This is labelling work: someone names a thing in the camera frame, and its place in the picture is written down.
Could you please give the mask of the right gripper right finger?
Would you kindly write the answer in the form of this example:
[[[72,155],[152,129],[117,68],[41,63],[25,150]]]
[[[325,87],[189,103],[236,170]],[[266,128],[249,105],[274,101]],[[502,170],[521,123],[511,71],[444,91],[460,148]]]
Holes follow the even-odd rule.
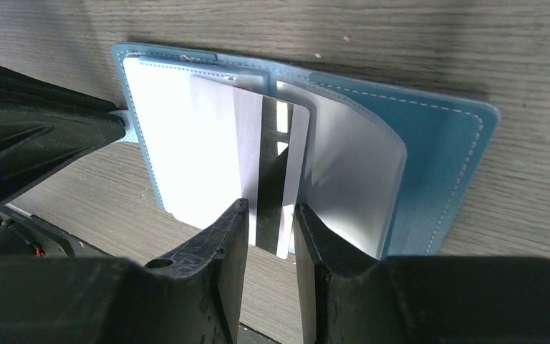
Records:
[[[305,343],[550,343],[550,259],[377,260],[294,212]]]

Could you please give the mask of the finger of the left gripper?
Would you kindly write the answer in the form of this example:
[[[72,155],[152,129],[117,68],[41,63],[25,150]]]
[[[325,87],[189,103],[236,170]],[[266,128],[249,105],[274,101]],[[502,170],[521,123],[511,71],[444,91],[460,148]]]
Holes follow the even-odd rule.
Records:
[[[117,106],[0,66],[0,204],[125,136]]]

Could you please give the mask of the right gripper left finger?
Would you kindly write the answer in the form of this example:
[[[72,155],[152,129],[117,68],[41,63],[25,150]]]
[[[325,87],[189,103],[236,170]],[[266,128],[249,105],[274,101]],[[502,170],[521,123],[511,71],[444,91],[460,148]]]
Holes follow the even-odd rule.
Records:
[[[55,257],[0,227],[0,343],[235,343],[249,205],[139,265]]]

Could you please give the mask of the blue card holder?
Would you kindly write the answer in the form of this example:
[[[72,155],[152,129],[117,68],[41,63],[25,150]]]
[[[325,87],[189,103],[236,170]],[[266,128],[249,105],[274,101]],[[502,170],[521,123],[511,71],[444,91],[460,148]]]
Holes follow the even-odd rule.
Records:
[[[112,54],[163,210],[186,224],[206,214],[184,183],[193,167],[189,79],[207,77],[309,110],[294,206],[309,205],[375,259],[439,250],[500,120],[485,102],[268,59],[133,43]]]

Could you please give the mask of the white magnetic stripe card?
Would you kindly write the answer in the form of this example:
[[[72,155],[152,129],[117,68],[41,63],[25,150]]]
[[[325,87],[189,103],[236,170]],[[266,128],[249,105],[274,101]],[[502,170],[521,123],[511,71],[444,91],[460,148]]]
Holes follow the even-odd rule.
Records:
[[[286,259],[299,191],[309,110],[238,85],[189,79],[193,167],[187,199],[206,214],[184,219],[205,226],[232,201],[246,199],[249,243]]]

